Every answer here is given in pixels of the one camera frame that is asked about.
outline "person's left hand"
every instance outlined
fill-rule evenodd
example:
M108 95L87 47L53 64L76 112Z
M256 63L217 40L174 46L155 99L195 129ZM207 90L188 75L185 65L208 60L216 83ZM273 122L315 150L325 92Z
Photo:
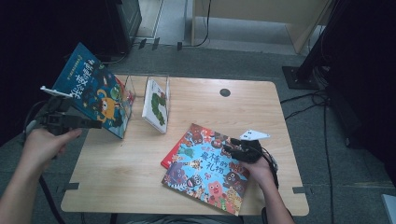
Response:
M66 144L81 135L81 129L55 136L46 129L34 129L23 147L21 163L27 169L43 172L52 158L65 151Z

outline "desk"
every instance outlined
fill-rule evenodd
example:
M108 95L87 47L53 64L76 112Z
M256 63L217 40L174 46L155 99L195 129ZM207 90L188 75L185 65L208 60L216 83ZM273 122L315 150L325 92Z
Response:
M161 183L161 160L196 123L236 138L247 129L271 134L261 143L278 162L279 192L294 216L308 214L305 194L292 190L302 181L274 83L170 77L168 129L161 134L141 118L146 78L131 78L136 98L125 139L89 130L70 180L79 189L66 191L65 212L225 214ZM231 95L221 96L221 89ZM245 195L240 215L259 215L265 201L254 180Z
M207 17L209 0L192 0L191 44L195 18ZM330 14L332 0L213 0L210 18L286 23L291 42L300 53L317 25Z

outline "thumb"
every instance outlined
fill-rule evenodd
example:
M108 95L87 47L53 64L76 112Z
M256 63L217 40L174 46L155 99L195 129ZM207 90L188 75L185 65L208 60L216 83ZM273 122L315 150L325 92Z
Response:
M81 135L81 133L82 133L81 129L70 130L69 132L58 136L59 143L61 145L65 145L71 140L78 138Z

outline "book cover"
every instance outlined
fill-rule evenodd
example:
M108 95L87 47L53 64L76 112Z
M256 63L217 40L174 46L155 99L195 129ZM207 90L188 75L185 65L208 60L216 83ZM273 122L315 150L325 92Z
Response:
M123 138L134 95L83 44L78 43L52 89L71 94L73 107Z
M166 133L168 123L167 98L163 88L153 78L148 77L142 118L161 133Z
M162 183L238 216L249 172L223 149L226 144L235 147L227 135L192 124L176 144Z

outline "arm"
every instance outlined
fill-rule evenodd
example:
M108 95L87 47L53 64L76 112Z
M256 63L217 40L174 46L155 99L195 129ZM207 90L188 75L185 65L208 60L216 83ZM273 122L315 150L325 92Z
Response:
M81 129L59 136L44 129L29 134L15 173L0 200L0 224L30 223L39 177L51 159L64 152L66 143L80 134Z
M242 165L250 171L251 176L262 189L268 223L294 223L276 188L268 162L261 157L255 163L242 162Z

